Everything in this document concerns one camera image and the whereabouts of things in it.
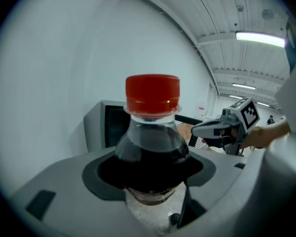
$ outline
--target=dark liquid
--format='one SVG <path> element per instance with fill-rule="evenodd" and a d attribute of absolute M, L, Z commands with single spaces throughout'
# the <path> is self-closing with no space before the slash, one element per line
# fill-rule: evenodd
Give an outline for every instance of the dark liquid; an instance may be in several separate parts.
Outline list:
<path fill-rule="evenodd" d="M 136 138 L 142 147 L 127 134 L 117 145 L 115 160 L 124 186 L 146 194 L 167 193 L 186 179 L 188 147 L 177 131 L 143 125 Z"/>

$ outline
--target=white wall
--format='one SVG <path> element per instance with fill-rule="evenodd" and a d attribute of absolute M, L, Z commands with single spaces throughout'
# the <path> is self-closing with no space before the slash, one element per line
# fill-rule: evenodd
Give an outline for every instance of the white wall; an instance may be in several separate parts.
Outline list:
<path fill-rule="evenodd" d="M 0 187 L 87 152 L 81 57 L 106 0 L 20 0 L 0 32 Z"/>
<path fill-rule="evenodd" d="M 237 99 L 234 100 L 232 98 L 219 97 L 217 99 L 217 102 L 216 102 L 216 105 L 214 108 L 213 116 L 216 118 L 217 115 L 222 114 L 223 108 L 227 108 L 237 101 L 238 101 Z M 266 125 L 266 122 L 269 119 L 270 115 L 273 115 L 273 119 L 275 122 L 280 120 L 281 114 L 279 112 L 271 110 L 269 108 L 259 106 L 258 104 L 256 104 L 256 107 L 257 107 L 258 113 L 260 115 L 260 120 L 256 125 L 258 125 L 258 126 Z"/>
<path fill-rule="evenodd" d="M 121 0 L 94 40 L 85 83 L 85 114 L 100 100 L 125 101 L 128 76 L 157 73 L 180 78 L 181 115 L 194 117 L 207 101 L 209 72 L 167 16 L 142 0 Z"/>

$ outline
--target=computer monitor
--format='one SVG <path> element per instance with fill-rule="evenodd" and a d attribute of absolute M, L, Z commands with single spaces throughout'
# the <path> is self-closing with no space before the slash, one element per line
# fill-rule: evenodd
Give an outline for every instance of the computer monitor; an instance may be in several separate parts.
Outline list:
<path fill-rule="evenodd" d="M 84 133 L 88 152 L 116 146 L 120 138 L 126 133 L 130 115 L 123 107 L 126 102 L 102 100 L 97 103 L 84 117 Z M 201 120 L 181 115 L 175 116 L 176 125 L 196 125 Z M 186 138 L 189 146 L 201 148 L 204 144 L 201 139 L 190 136 Z"/>

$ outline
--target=person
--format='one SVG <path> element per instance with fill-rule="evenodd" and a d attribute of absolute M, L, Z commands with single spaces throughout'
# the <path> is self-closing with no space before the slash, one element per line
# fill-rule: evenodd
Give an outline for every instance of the person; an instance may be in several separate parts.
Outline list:
<path fill-rule="evenodd" d="M 286 119 L 282 119 L 277 123 L 272 123 L 268 126 L 252 128 L 245 141 L 241 144 L 240 149 L 244 149 L 250 146 L 256 148 L 266 148 L 268 145 L 277 138 L 280 138 L 291 131 L 290 126 Z M 237 138 L 238 129 L 231 129 L 231 136 Z"/>
<path fill-rule="evenodd" d="M 273 119 L 273 116 L 270 115 L 270 117 L 269 117 L 269 119 L 267 120 L 266 124 L 274 124 L 274 123 L 275 123 L 275 121 L 274 121 L 274 119 Z"/>

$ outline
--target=ceiling light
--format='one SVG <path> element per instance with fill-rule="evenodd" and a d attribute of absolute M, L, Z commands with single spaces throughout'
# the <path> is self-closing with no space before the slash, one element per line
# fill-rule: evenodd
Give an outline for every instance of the ceiling light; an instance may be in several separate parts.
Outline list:
<path fill-rule="evenodd" d="M 242 87 L 242 88 L 246 88 L 246 89 L 256 89 L 253 86 L 247 86 L 247 85 L 244 85 L 244 84 L 237 84 L 237 83 L 233 83 L 232 86 Z"/>
<path fill-rule="evenodd" d="M 251 32 L 236 32 L 237 40 L 249 40 L 262 42 L 270 45 L 284 47 L 285 40 L 280 37 L 268 35 L 268 34 L 260 34 L 260 33 L 251 33 Z"/>
<path fill-rule="evenodd" d="M 237 96 L 232 96 L 232 95 L 229 95 L 229 97 L 233 97 L 233 98 L 237 98 L 237 99 L 242 99 L 242 97 L 237 97 Z"/>
<path fill-rule="evenodd" d="M 264 103 L 260 103 L 260 102 L 257 102 L 257 104 L 259 104 L 259 105 L 263 105 L 263 106 L 266 106 L 266 107 L 270 107 L 269 105 L 264 104 Z"/>

